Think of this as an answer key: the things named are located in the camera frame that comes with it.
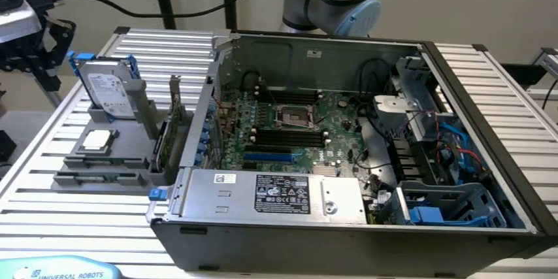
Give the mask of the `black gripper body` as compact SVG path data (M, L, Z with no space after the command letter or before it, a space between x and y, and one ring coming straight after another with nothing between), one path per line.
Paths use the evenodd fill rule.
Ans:
M9 72L45 73L48 52L44 46L45 29L1 32L1 68Z

